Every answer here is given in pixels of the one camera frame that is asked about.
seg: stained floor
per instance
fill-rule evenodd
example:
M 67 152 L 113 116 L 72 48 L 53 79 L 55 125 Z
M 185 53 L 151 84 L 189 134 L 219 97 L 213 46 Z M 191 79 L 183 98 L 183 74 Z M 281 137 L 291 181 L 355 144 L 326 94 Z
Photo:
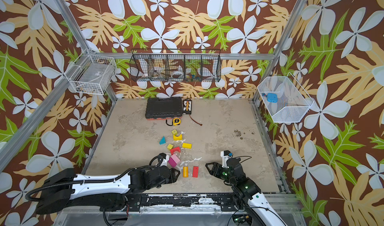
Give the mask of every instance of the stained floor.
M 146 193 L 231 192 L 231 187 L 211 176 L 205 168 L 206 163 L 221 163 L 223 150 L 230 150 L 234 156 L 252 156 L 242 163 L 246 176 L 263 192 L 279 191 L 248 100 L 193 100 L 192 118 L 203 126 L 187 115 L 183 115 L 180 125 L 172 127 L 164 120 L 146 120 L 146 105 L 146 100 L 118 100 L 87 175 L 117 175 L 127 168 L 147 165 L 159 153 L 169 153 L 167 145 L 171 143 L 181 148 L 181 153 L 177 152 L 181 174 L 176 183 Z M 185 132 L 183 141 L 173 140 L 173 129 Z M 167 143 L 159 145 L 163 136 Z M 182 142 L 191 143 L 192 148 L 182 148 Z M 188 178 L 182 176 L 183 166 L 189 167 Z M 198 178 L 192 177 L 193 166 L 199 167 Z

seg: white arm casing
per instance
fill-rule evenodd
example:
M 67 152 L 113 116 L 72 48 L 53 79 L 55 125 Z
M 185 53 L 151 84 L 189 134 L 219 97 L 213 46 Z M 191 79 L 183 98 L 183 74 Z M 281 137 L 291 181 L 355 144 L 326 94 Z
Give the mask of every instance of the white arm casing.
M 228 155 L 224 156 L 224 151 L 221 151 L 220 152 L 220 157 L 222 157 L 223 159 L 223 168 L 227 168 L 227 160 L 230 159 L 231 157 L 229 157 Z
M 276 213 L 276 211 L 269 205 L 264 194 L 257 193 L 255 195 L 253 195 L 253 199 L 248 200 L 248 205 L 251 208 L 252 207 L 267 208 L 276 214 L 275 215 L 272 212 L 267 211 L 263 208 L 252 208 L 258 214 L 258 216 L 260 216 L 260 218 L 263 220 L 263 222 L 265 223 L 266 226 L 286 226 L 286 224 L 282 222 L 283 220 Z
M 117 176 L 118 175 L 87 176 L 78 174 L 73 180 L 105 180 L 116 178 Z M 72 185 L 72 189 L 75 191 L 71 194 L 70 199 L 72 200 L 86 195 L 95 195 L 100 193 L 127 193 L 130 184 L 131 176 L 128 174 L 122 176 L 119 180 L 110 183 L 74 184 Z
M 166 158 L 163 159 L 163 162 L 161 163 L 160 166 L 167 166 L 168 160 L 169 160 L 169 155 L 167 154 Z

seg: blue object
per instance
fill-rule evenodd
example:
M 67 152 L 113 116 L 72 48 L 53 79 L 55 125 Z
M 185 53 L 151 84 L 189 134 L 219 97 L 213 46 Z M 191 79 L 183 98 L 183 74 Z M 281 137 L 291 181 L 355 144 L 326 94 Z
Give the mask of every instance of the blue object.
M 266 99 L 267 99 L 268 102 L 277 103 L 277 95 L 276 94 L 269 93 L 266 96 Z
M 166 143 L 166 137 L 163 136 L 163 138 L 160 140 L 160 144 L 165 144 Z

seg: yellow tape measure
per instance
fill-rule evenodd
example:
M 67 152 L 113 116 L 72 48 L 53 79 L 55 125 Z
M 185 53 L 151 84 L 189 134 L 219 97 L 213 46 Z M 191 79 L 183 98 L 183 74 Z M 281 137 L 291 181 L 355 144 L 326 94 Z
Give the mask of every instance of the yellow tape measure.
M 173 119 L 173 125 L 179 125 L 181 123 L 180 118 L 174 118 Z

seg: wire basket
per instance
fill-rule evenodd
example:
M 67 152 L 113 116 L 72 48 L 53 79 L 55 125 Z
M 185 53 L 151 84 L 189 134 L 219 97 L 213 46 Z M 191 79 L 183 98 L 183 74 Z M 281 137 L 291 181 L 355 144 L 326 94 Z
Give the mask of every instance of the wire basket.
M 113 57 L 89 54 L 68 79 L 77 93 L 104 95 L 111 77 L 115 74 Z
M 290 78 L 286 76 L 266 77 L 257 86 L 257 89 L 274 123 L 298 123 L 314 103 L 309 95 L 305 99 Z M 277 102 L 267 100 L 270 93 L 276 94 Z
M 154 54 L 132 50 L 129 62 L 134 81 L 199 81 L 218 82 L 221 78 L 220 50 L 218 53 Z

